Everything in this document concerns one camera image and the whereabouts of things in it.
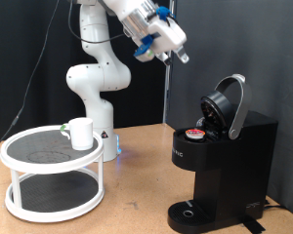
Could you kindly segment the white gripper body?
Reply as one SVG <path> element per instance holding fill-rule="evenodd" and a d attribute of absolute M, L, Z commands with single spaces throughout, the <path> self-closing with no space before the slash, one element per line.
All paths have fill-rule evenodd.
<path fill-rule="evenodd" d="M 172 19 L 163 20 L 159 16 L 153 17 L 147 32 L 154 37 L 150 48 L 161 60 L 163 60 L 163 53 L 168 55 L 168 52 L 172 51 L 176 54 L 176 50 L 187 42 L 186 34 Z"/>

